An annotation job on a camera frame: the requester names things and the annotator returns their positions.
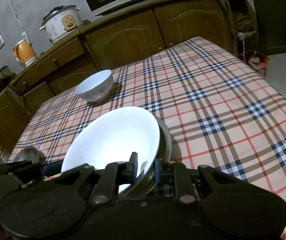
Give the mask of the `plaid checkered tablecloth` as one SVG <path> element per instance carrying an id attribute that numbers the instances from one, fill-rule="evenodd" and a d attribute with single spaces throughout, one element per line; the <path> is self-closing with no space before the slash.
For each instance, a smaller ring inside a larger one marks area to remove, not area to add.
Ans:
<path id="1" fill-rule="evenodd" d="M 12 156 L 35 146 L 48 161 L 63 159 L 93 120 L 137 106 L 164 120 L 173 160 L 219 168 L 286 201 L 286 100 L 241 60 L 195 37 L 115 69 L 113 79 L 104 102 L 88 103 L 69 89 L 43 103 Z"/>

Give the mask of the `white deep porcelain bowl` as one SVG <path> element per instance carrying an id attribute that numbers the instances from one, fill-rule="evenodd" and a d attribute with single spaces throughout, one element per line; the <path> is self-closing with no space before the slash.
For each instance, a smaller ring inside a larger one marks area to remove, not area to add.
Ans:
<path id="1" fill-rule="evenodd" d="M 100 102 L 107 98 L 113 86 L 112 71 L 102 70 L 82 81 L 75 94 L 87 102 Z"/>

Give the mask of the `small white shallow bowl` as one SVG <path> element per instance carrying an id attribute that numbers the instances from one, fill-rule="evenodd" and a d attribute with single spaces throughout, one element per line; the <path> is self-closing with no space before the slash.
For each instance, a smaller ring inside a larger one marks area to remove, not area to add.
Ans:
<path id="1" fill-rule="evenodd" d="M 127 162 L 138 154 L 136 184 L 123 184 L 119 195 L 133 191 L 147 176 L 160 145 L 156 117 L 141 107 L 121 107 L 92 121 L 72 142 L 62 164 L 67 172 L 83 164 L 104 169 L 114 162 Z"/>

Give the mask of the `white rice cooker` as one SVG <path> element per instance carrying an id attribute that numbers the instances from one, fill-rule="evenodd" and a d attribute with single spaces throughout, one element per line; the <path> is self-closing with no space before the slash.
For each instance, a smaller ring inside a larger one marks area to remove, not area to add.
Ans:
<path id="1" fill-rule="evenodd" d="M 43 18 L 39 30 L 46 31 L 50 42 L 55 44 L 77 27 L 84 25 L 79 14 L 80 10 L 81 9 L 75 5 L 60 5 L 54 7 Z"/>

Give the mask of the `orange electric kettle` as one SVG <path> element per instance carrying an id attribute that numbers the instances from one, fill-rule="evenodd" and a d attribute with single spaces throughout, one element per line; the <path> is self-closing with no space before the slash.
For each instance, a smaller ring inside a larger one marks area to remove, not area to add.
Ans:
<path id="1" fill-rule="evenodd" d="M 21 40 L 13 46 L 13 56 L 16 61 L 25 68 L 37 58 L 37 54 L 31 44 L 26 40 Z"/>

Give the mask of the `brown wooden cabinet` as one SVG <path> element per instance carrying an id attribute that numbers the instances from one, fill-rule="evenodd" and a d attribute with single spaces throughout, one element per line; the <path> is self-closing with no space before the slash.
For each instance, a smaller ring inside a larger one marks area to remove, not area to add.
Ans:
<path id="1" fill-rule="evenodd" d="M 229 0 L 149 0 L 76 29 L 0 93 L 0 151 L 14 149 L 43 102 L 87 76 L 145 59 L 197 36 L 237 54 Z"/>

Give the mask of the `small steel bowl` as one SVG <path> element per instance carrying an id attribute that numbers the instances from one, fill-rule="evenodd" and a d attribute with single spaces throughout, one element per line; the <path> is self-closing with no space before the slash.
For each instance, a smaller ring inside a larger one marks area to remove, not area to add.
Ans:
<path id="1" fill-rule="evenodd" d="M 26 147 L 15 156 L 12 162 L 26 161 L 26 160 L 31 161 L 32 163 L 38 163 L 39 150 L 37 150 L 33 146 Z"/>

